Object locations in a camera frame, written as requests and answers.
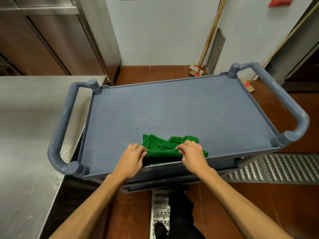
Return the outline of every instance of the red tile floor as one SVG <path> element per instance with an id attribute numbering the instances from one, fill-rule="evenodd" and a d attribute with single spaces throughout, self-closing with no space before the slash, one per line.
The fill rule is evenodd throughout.
<path id="1" fill-rule="evenodd" d="M 115 85 L 189 77 L 189 66 L 123 66 Z M 279 132 L 296 126 L 294 117 L 260 80 L 252 81 L 254 99 Z M 282 149 L 285 153 L 319 153 L 319 93 L 291 94 L 309 114 L 304 137 Z M 319 238 L 319 185 L 275 185 L 231 183 L 295 238 Z M 194 203 L 196 227 L 210 238 L 243 238 L 226 211 L 204 183 L 191 184 L 187 196 Z M 110 206 L 105 239 L 149 238 L 151 191 L 118 192 Z"/>

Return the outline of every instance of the green towel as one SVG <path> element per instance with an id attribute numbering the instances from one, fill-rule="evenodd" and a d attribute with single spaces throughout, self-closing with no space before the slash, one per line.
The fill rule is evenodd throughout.
<path id="1" fill-rule="evenodd" d="M 143 165 L 152 163 L 163 163 L 181 161 L 182 155 L 175 149 L 179 144 L 184 143 L 186 140 L 199 142 L 199 139 L 192 136 L 185 137 L 171 137 L 169 140 L 158 138 L 155 135 L 143 134 L 143 144 L 147 148 L 147 155 L 143 159 Z M 208 152 L 204 151 L 204 156 L 208 157 Z"/>

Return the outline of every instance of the person's left hand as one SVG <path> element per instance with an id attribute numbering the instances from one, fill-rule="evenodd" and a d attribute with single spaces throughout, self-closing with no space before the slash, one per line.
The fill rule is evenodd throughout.
<path id="1" fill-rule="evenodd" d="M 137 143 L 130 144 L 120 158 L 113 175 L 118 176 L 123 181 L 133 178 L 142 168 L 143 158 L 147 154 L 146 150 Z"/>

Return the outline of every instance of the black pants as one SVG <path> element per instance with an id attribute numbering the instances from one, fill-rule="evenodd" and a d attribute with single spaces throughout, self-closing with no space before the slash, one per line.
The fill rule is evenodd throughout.
<path id="1" fill-rule="evenodd" d="M 184 190 L 176 190 L 169 195 L 171 207 L 169 234 L 170 239 L 205 239 L 194 226 L 192 215 L 194 204 Z"/>

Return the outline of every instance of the hand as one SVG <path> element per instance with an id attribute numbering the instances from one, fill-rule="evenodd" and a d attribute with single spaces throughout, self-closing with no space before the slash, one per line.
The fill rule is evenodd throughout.
<path id="1" fill-rule="evenodd" d="M 143 158 L 147 154 L 146 150 L 146 148 L 139 146 L 137 143 L 130 144 L 112 174 L 123 181 L 133 178 L 142 168 Z"/>
<path id="2" fill-rule="evenodd" d="M 178 149 L 178 152 L 183 155 L 181 161 L 186 169 L 198 177 L 201 172 L 210 168 L 204 157 L 203 149 L 198 143 L 187 140 L 175 149 Z"/>

